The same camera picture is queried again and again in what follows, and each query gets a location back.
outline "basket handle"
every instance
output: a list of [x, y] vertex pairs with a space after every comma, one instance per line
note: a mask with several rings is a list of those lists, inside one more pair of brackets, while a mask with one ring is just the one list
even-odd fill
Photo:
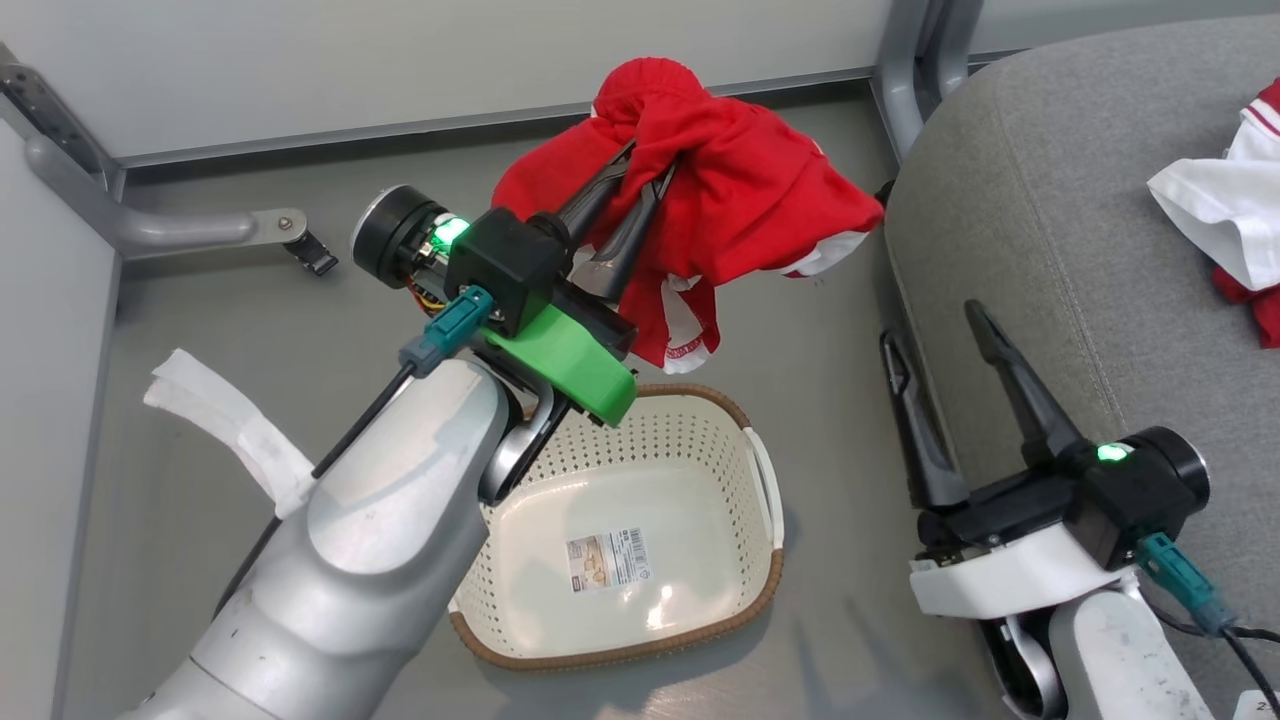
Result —
[[782, 539], [786, 528], [782, 523], [782, 495], [778, 492], [778, 475], [773, 471], [773, 462], [769, 460], [769, 451], [764, 448], [760, 436], [753, 428], [742, 428], [748, 442], [751, 445], [751, 475], [755, 477], [755, 487], [760, 492], [760, 506], [767, 511], [764, 527], [773, 541], [773, 550], [782, 550]]

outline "green 3d-printed part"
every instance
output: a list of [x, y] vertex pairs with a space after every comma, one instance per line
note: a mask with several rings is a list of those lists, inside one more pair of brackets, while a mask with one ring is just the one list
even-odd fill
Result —
[[612, 427], [635, 402], [636, 380], [626, 365], [554, 305], [543, 309], [518, 337], [502, 337], [489, 328], [481, 332], [486, 341]]

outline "green led light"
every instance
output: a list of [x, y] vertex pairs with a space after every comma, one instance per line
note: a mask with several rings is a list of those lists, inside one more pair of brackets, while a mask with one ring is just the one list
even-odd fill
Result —
[[431, 232], [431, 247], [448, 255], [453, 241], [470, 227], [471, 223], [463, 220], [462, 218], [449, 218], [448, 220], [444, 220], [435, 228], [435, 231]]
[[1108, 442], [1098, 446], [1098, 460], [1103, 462], [1119, 462], [1129, 457], [1130, 452], [1133, 452], [1133, 448], [1128, 445]]

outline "black cable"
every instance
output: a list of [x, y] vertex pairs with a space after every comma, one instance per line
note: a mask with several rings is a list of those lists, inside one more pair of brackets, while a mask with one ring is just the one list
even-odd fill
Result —
[[1274, 633], [1271, 630], [1263, 630], [1262, 628], [1231, 628], [1235, 634], [1244, 639], [1251, 641], [1266, 641], [1272, 643], [1280, 643], [1280, 633]]
[[1258, 684], [1258, 689], [1262, 691], [1262, 696], [1266, 697], [1267, 703], [1271, 705], [1271, 712], [1275, 714], [1276, 717], [1280, 717], [1280, 701], [1276, 700], [1276, 692], [1271, 689], [1271, 683], [1267, 682], [1267, 676], [1262, 674], [1262, 669], [1258, 667], [1253, 656], [1249, 655], [1244, 643], [1240, 642], [1235, 629], [1222, 628], [1222, 639], [1226, 641], [1226, 644], [1231, 646], [1231, 650], [1235, 651], [1235, 656], [1240, 659], [1244, 669], [1249, 671], [1253, 682]]
[[[1164, 607], [1156, 605], [1155, 602], [1151, 602], [1151, 598], [1147, 597], [1146, 592], [1142, 593], [1142, 598], [1147, 601], [1147, 607], [1151, 609], [1151, 612], [1156, 616], [1156, 619], [1164, 623], [1167, 628], [1178, 630], [1179, 633], [1187, 633], [1188, 635], [1194, 635], [1197, 638], [1207, 637], [1204, 635], [1204, 630], [1201, 630], [1197, 625], [1193, 625], [1190, 623], [1183, 623], [1181, 620], [1175, 618], [1172, 612], [1165, 610]], [[1280, 633], [1272, 630], [1267, 630], [1263, 628], [1249, 628], [1245, 625], [1231, 625], [1231, 630], [1240, 639], [1265, 641], [1280, 644]]]
[[[378, 393], [378, 397], [375, 397], [374, 401], [369, 405], [369, 407], [366, 407], [365, 411], [361, 413], [360, 418], [356, 419], [356, 423], [352, 424], [349, 429], [347, 429], [347, 432], [342, 436], [342, 438], [338, 439], [338, 445], [334, 445], [333, 450], [330, 450], [328, 455], [321, 457], [320, 462], [316, 462], [316, 466], [311, 469], [312, 478], [319, 480], [325, 473], [329, 471], [329, 468], [332, 468], [333, 464], [337, 462], [339, 457], [342, 457], [343, 452], [347, 452], [347, 448], [351, 447], [351, 443], [356, 442], [356, 438], [360, 437], [360, 433], [365, 432], [369, 424], [374, 421], [374, 418], [376, 418], [378, 414], [381, 413], [384, 407], [387, 407], [387, 404], [389, 404], [392, 398], [396, 397], [396, 393], [399, 391], [401, 386], [404, 384], [404, 380], [407, 380], [412, 374], [413, 374], [413, 365], [406, 364], [401, 366], [401, 369], [396, 373], [396, 377], [392, 378], [392, 382], [387, 383], [387, 387], [383, 388], [383, 392]], [[253, 562], [257, 562], [257, 556], [262, 555], [262, 550], [266, 547], [266, 543], [270, 542], [271, 536], [274, 536], [275, 530], [278, 530], [279, 528], [280, 528], [280, 519], [273, 515], [271, 521], [268, 523], [265, 528], [262, 528], [262, 534], [257, 537], [257, 542], [253, 543], [253, 547], [250, 548], [248, 555], [246, 555], [244, 560], [241, 561], [241, 566], [236, 569], [236, 574], [232, 575], [230, 582], [227, 583], [227, 587], [223, 589], [223, 596], [218, 598], [218, 606], [214, 609], [214, 619], [218, 618], [218, 614], [223, 611], [223, 607], [227, 606], [227, 602], [230, 601], [232, 596], [236, 594], [236, 591], [239, 589], [241, 583], [244, 582], [244, 575], [248, 574], [248, 570], [250, 568], [253, 566]]]

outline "barcode sticker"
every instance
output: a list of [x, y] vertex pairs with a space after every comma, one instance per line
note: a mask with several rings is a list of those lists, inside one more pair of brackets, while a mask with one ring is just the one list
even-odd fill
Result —
[[614, 588], [653, 577], [640, 528], [568, 541], [564, 551], [573, 592]]

